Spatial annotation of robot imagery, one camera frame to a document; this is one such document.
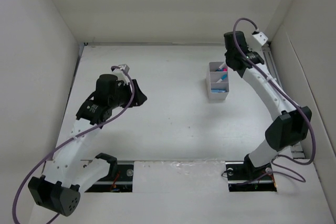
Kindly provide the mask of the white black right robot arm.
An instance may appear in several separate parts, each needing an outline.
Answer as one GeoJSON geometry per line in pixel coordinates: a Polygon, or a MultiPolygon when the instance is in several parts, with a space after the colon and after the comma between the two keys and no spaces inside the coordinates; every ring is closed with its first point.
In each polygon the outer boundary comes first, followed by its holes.
{"type": "Polygon", "coordinates": [[[272,123],[265,131],[265,139],[243,162],[244,181],[251,182],[266,173],[280,153],[304,140],[311,133],[312,112],[299,106],[279,86],[265,65],[261,55],[249,49],[242,31],[224,34],[225,61],[258,94],[266,106],[272,123]]]}

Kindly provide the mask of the white three-compartment organizer box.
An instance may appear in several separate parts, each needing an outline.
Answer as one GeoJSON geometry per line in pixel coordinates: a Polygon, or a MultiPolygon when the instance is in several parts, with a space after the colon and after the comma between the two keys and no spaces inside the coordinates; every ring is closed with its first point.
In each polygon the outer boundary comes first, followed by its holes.
{"type": "Polygon", "coordinates": [[[207,95],[210,101],[224,101],[229,94],[228,66],[223,61],[210,62],[206,73],[207,95]]]}

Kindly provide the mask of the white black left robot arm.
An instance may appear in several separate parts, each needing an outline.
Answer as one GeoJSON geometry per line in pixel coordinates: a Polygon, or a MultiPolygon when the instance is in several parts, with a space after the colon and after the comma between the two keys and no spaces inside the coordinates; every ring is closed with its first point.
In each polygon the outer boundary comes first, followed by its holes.
{"type": "Polygon", "coordinates": [[[40,177],[32,177],[28,189],[35,203],[63,216],[77,208],[81,194],[100,179],[112,180],[118,174],[117,158],[97,154],[88,164],[82,163],[93,139],[112,117],[116,108],[141,106],[147,100],[135,79],[102,74],[96,89],[76,114],[70,133],[71,142],[60,148],[40,177]]]}

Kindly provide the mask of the white marker blue cap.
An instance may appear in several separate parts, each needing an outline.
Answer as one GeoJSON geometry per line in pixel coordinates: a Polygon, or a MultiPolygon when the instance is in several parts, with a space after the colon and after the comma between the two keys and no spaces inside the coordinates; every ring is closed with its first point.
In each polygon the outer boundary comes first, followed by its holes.
{"type": "Polygon", "coordinates": [[[224,74],[223,76],[221,76],[216,83],[221,83],[227,80],[228,75],[224,74]]]}

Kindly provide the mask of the blue correction tape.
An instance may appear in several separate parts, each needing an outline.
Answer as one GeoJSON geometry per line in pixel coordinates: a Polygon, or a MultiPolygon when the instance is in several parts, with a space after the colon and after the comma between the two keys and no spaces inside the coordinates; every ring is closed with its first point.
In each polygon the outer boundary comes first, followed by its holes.
{"type": "Polygon", "coordinates": [[[211,89],[211,93],[226,93],[225,89],[211,89]]]}

